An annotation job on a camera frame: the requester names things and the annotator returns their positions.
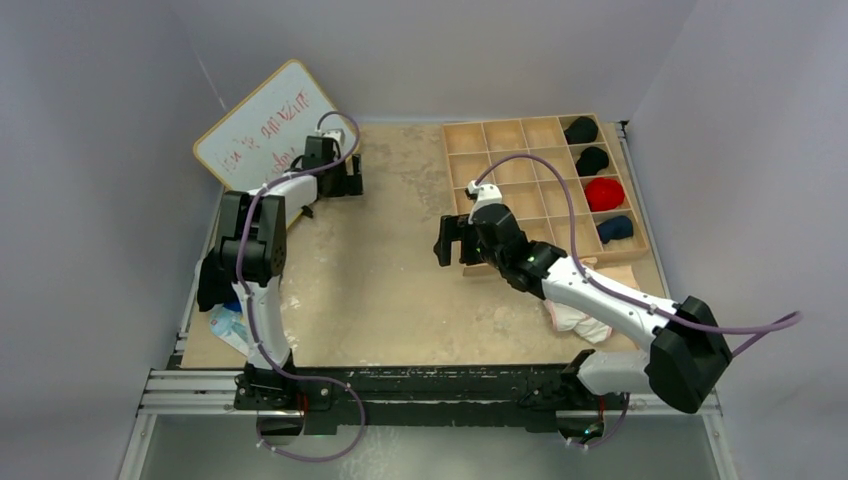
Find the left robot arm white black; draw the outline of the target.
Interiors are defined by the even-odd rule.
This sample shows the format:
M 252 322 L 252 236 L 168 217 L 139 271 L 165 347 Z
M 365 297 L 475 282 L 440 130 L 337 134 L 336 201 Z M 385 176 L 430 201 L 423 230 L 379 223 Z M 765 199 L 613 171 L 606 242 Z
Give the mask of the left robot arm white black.
M 249 191 L 224 194 L 218 234 L 201 263 L 196 304 L 202 312 L 239 314 L 228 328 L 246 350 L 237 376 L 237 399 L 284 409 L 297 399 L 300 375 L 280 312 L 280 283 L 287 260 L 287 230 L 322 198 L 360 195 L 360 160 L 344 152 L 340 130 L 307 136 L 303 154 L 282 175 Z

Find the white underwear pink trim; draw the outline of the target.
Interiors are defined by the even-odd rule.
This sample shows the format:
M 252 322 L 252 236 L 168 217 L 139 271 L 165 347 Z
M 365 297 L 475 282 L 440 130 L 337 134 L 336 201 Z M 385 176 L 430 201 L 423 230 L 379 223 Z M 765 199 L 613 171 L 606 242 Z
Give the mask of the white underwear pink trim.
M 553 328 L 558 332 L 572 332 L 591 344 L 608 340 L 613 330 L 584 312 L 551 300 L 543 302 L 548 311 Z

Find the white whiteboard yellow frame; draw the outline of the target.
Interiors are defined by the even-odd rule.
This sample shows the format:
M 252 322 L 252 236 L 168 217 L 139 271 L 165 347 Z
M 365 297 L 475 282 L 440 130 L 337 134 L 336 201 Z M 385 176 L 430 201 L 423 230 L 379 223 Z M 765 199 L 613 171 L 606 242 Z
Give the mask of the white whiteboard yellow frame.
M 290 60 L 202 135 L 193 153 L 227 190 L 255 193 L 291 169 L 307 136 L 334 128 L 346 132 L 345 154 L 357 138 L 353 124 L 306 67 Z

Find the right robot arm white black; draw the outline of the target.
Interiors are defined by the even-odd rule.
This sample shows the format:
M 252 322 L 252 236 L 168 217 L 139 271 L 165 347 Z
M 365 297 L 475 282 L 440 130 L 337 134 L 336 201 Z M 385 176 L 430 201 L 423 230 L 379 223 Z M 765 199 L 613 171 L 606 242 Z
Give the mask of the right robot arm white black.
M 630 288 L 587 270 L 565 250 L 531 240 L 510 209 L 495 203 L 470 215 L 444 215 L 433 246 L 440 266 L 452 261 L 493 267 L 514 289 L 574 308 L 624 334 L 631 352 L 578 355 L 561 392 L 576 407 L 608 393 L 652 393 L 669 407 L 696 413 L 733 355 L 702 300 L 675 302 Z

